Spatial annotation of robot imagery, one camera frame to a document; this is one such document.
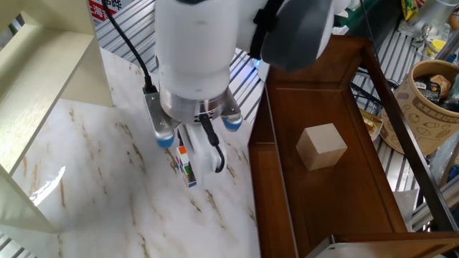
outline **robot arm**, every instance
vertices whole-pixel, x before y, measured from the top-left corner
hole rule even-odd
[[[228,88],[235,48],[299,70],[320,56],[332,25],[331,0],[156,0],[159,92],[146,104],[158,144],[168,148],[179,126],[198,184],[220,172],[222,140],[216,132],[212,142],[205,128],[218,117],[230,131],[242,123]]]

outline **bucket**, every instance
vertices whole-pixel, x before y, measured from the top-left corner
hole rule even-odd
[[[430,155],[450,136],[459,130],[459,113],[445,110],[430,102],[416,88],[414,78],[423,75],[442,75],[453,85],[459,67],[440,60],[426,60],[417,63],[395,91],[395,97],[415,135],[423,155]],[[386,111],[381,113],[383,126],[381,137],[396,151],[403,153],[394,128]]]

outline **clutter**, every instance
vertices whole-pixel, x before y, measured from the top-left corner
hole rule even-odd
[[[439,39],[434,39],[432,41],[432,44],[431,46],[437,50],[438,52],[446,45],[446,42],[444,42],[443,40],[439,40]],[[435,55],[435,53],[430,50],[429,48],[427,48],[427,53],[430,55],[430,56],[433,56]]]
[[[361,116],[364,119],[366,129],[368,130],[368,134],[370,134],[372,140],[376,140],[379,135],[379,131],[382,127],[382,118],[378,118],[377,116],[368,113],[367,111],[362,110],[361,108],[359,109]]]
[[[459,102],[459,75],[456,75],[454,85],[451,87],[447,100],[445,100],[446,104],[457,102]]]
[[[459,74],[459,67],[449,62],[440,60],[421,61],[411,69],[394,93],[413,136],[425,156],[436,151],[450,136],[459,130],[459,113],[443,108],[443,100],[440,100],[438,104],[432,101],[434,96],[441,96],[441,90],[432,91],[432,85],[434,85],[433,89],[435,87],[441,89],[441,86],[435,82],[433,84],[430,78],[435,75],[442,75],[450,83],[453,83],[457,74]],[[380,132],[381,137],[393,149],[403,153],[402,146],[395,135],[394,128],[385,110],[382,111],[381,117],[383,120]]]
[[[421,94],[430,100],[432,103],[438,104],[440,102],[442,88],[436,82],[432,82],[429,77],[425,79],[415,80],[416,88]]]
[[[334,166],[347,149],[332,123],[306,128],[296,149],[309,171]]]
[[[440,98],[448,96],[448,93],[450,93],[451,90],[451,82],[449,80],[446,80],[446,78],[444,78],[442,75],[435,75],[430,78],[430,81],[436,82],[442,88],[442,94],[440,95]]]
[[[415,0],[402,0],[402,9],[405,21],[417,13],[417,5]]]

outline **white marble table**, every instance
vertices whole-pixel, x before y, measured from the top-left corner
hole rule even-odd
[[[156,145],[142,72],[102,54],[115,107],[59,100],[13,176],[59,232],[0,231],[39,258],[259,257],[251,125],[219,128],[228,152],[224,183],[188,189]]]

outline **wire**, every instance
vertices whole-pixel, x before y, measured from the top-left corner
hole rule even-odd
[[[224,168],[224,155],[222,150],[220,149],[220,141],[218,139],[217,134],[214,132],[214,128],[212,127],[212,123],[210,122],[210,118],[208,114],[201,114],[199,115],[199,122],[201,123],[204,131],[207,134],[207,139],[210,142],[210,145],[214,146],[217,149],[222,162],[220,163],[220,167],[215,170],[215,173],[220,173],[223,171]]]
[[[115,19],[113,18],[112,14],[110,13],[110,9],[108,8],[107,5],[107,0],[102,0],[102,6],[105,14],[107,14],[108,19],[112,23],[112,25],[115,27],[116,31],[119,33],[119,35],[124,39],[124,42],[128,45],[129,49],[132,51],[134,56],[136,56],[137,62],[141,65],[143,74],[145,75],[145,92],[144,93],[155,93],[158,92],[156,87],[153,85],[151,82],[151,77],[150,74],[148,73],[148,70],[146,69],[145,63],[142,60],[142,57],[138,54],[136,48],[132,45],[131,41],[129,38],[124,34],[123,30],[120,28],[118,23],[116,23]]]
[[[364,98],[366,98],[368,100],[371,100],[371,101],[374,101],[374,102],[378,103],[379,105],[382,105],[381,100],[378,100],[377,98],[375,98],[375,96],[369,94],[366,90],[360,88],[359,86],[357,86],[353,82],[351,82],[349,84],[349,86],[351,86],[351,88],[353,88],[354,90],[359,91],[363,95],[363,96],[359,96],[359,97],[364,97]]]
[[[376,60],[378,60],[379,65],[381,65],[381,62],[379,61],[379,57],[378,57],[378,51],[376,49],[375,41],[374,41],[374,38],[373,38],[373,32],[372,32],[372,29],[370,28],[370,22],[368,20],[368,16],[366,15],[366,9],[365,9],[365,5],[364,5],[363,0],[360,0],[360,5],[361,5],[362,11],[364,12],[366,26],[368,27],[368,32],[370,33],[370,38],[373,41],[372,46],[373,46],[373,50],[374,50],[374,55],[376,56]]]
[[[220,158],[222,159],[222,162],[220,163],[220,167],[215,171],[215,173],[220,173],[223,171],[223,168],[224,168],[224,155],[223,155],[223,152],[222,150],[220,149],[220,146],[215,146],[215,148],[217,149],[218,151],[218,154],[220,155]]]

